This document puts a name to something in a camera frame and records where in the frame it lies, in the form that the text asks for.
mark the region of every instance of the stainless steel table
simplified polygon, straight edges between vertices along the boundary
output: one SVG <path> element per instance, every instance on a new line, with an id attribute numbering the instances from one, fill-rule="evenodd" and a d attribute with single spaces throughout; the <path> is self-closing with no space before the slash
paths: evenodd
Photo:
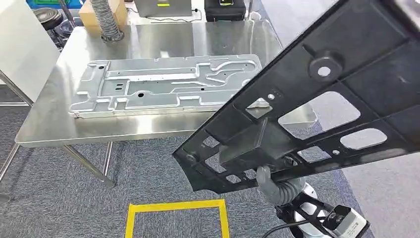
<path id="1" fill-rule="evenodd" d="M 114 186 L 106 177 L 112 141 L 188 135 L 213 112 L 72 118 L 71 97 L 88 62 L 256 54 L 265 66 L 281 51 L 268 21 L 132 25 L 123 31 L 122 41 L 106 44 L 98 32 L 76 27 L 15 139 L 24 147 L 62 146 L 108 186 Z M 81 143 L 108 143 L 102 171 L 70 146 Z"/>

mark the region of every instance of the black cable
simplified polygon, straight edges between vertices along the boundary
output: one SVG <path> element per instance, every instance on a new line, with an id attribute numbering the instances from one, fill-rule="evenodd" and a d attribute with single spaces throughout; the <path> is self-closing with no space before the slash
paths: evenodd
<path id="1" fill-rule="evenodd" d="M 127 7 L 127 9 L 128 9 L 128 10 L 132 10 L 132 11 L 133 11 L 133 12 L 135 12 L 135 13 L 139 13 L 138 11 L 136 11 L 136 10 L 132 9 L 131 7 Z"/>
<path id="2" fill-rule="evenodd" d="M 318 220 L 325 220 L 325 219 L 326 219 L 326 217 L 317 217 L 317 219 L 318 219 Z M 287 224 L 283 224 L 283 225 L 280 225 L 280 226 L 277 226 L 277 227 L 271 228 L 268 232 L 266 232 L 266 233 L 262 236 L 262 238 L 267 238 L 267 237 L 268 237 L 271 233 L 273 233 L 273 232 L 275 232 L 275 231 L 278 231 L 278 230 L 281 230 L 281 229 L 284 229 L 284 228 L 290 228 L 290 227 L 300 226 L 300 225 L 303 225 L 303 224 L 307 224 L 307 223 L 309 223 L 309 222 L 310 222 L 310 221 L 305 220 L 305 221 L 300 221 L 300 222 L 287 223 Z"/>
<path id="3" fill-rule="evenodd" d="M 203 14 L 202 14 L 201 10 L 199 10 L 198 8 L 196 8 L 196 9 L 193 9 L 193 10 L 191 10 L 191 11 L 200 12 L 200 19 L 194 19 L 194 20 L 191 20 L 191 21 L 187 21 L 187 20 L 185 20 L 185 19 L 173 19 L 173 18 L 158 19 L 158 18 L 152 18 L 152 17 L 147 17 L 147 16 L 146 16 L 146 18 L 147 18 L 147 19 L 150 19 L 150 20 L 155 20 L 155 21 L 166 21 L 166 20 L 171 20 L 171 21 L 182 21 L 182 22 L 201 21 L 201 20 L 203 19 Z"/>

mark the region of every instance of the silver ducting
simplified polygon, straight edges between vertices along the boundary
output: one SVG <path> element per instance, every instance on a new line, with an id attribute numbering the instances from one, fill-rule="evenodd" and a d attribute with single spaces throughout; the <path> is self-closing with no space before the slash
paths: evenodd
<path id="1" fill-rule="evenodd" d="M 117 26 L 108 0 L 91 0 L 91 4 L 102 31 L 102 39 L 105 42 L 122 40 L 124 33 Z"/>
<path id="2" fill-rule="evenodd" d="M 260 190 L 266 199 L 276 206 L 291 202 L 305 187 L 305 178 L 294 178 L 274 183 L 270 177 L 270 168 L 268 166 L 258 167 L 257 182 Z"/>

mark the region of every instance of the stamped aluminum plate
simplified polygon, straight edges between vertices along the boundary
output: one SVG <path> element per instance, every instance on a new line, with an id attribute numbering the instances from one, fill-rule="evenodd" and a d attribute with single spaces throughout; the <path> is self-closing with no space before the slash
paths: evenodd
<path id="1" fill-rule="evenodd" d="M 96 60 L 69 113 L 97 118 L 216 111 L 260 70 L 256 55 Z"/>

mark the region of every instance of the cardboard box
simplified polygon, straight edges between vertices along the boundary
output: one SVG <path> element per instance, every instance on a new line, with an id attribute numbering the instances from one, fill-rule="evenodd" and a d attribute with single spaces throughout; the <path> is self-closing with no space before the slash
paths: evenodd
<path id="1" fill-rule="evenodd" d="M 108 0 L 108 2 L 118 27 L 125 26 L 127 24 L 127 9 L 125 8 L 124 0 Z M 86 0 L 85 4 L 83 4 L 79 10 L 79 15 L 85 27 L 99 28 L 90 0 Z"/>

